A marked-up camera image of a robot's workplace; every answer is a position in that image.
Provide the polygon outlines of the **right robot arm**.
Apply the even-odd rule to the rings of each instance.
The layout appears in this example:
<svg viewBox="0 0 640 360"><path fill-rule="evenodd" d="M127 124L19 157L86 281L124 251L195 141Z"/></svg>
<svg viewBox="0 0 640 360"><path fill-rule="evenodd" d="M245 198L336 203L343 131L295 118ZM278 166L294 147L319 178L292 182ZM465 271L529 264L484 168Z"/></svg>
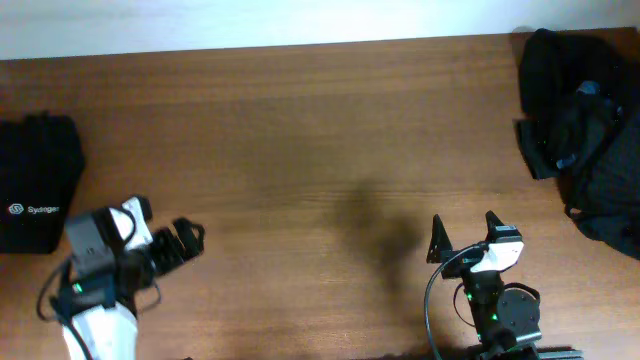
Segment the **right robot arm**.
<svg viewBox="0 0 640 360"><path fill-rule="evenodd" d="M503 223L492 211L485 214L484 240L455 249L439 215L432 219L426 261L437 266L423 298L424 326L433 357L442 359L430 321L430 300L437 278L458 279L464 291L478 344L465 351L476 360L582 359L584 353L570 347L540 348L541 295L523 283L503 281L501 274L515 266L524 250L519 229Z"/></svg>

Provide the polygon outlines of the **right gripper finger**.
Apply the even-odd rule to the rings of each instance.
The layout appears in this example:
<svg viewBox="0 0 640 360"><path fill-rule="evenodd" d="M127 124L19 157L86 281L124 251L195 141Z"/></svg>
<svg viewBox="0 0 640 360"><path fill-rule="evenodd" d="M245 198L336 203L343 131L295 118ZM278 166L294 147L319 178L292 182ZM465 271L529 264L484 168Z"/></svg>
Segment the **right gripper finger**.
<svg viewBox="0 0 640 360"><path fill-rule="evenodd" d="M485 220L488 228L496 228L504 225L504 223L492 210L489 210L485 213Z"/></svg>
<svg viewBox="0 0 640 360"><path fill-rule="evenodd" d="M441 217L436 214L432 221L431 241L427 252L428 263L443 263L453 256L454 250Z"/></svg>

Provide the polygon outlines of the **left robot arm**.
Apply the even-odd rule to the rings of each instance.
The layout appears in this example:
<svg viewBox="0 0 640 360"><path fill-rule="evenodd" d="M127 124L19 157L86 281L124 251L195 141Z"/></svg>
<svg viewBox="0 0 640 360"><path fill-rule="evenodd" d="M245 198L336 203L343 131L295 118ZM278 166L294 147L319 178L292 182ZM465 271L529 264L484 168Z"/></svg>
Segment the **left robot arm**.
<svg viewBox="0 0 640 360"><path fill-rule="evenodd" d="M72 359L134 359L138 316L162 301L158 279L204 252L205 228L173 221L136 244L146 218L106 207L71 219L72 254L49 297Z"/></svg>

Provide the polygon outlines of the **black t-shirt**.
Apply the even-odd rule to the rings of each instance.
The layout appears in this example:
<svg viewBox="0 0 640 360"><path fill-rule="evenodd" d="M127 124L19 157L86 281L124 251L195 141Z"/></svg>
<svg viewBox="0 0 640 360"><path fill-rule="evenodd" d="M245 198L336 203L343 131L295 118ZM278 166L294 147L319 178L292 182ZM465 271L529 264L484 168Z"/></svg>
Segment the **black t-shirt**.
<svg viewBox="0 0 640 360"><path fill-rule="evenodd" d="M1 123L1 252L48 254L85 168L75 122L41 113Z"/></svg>

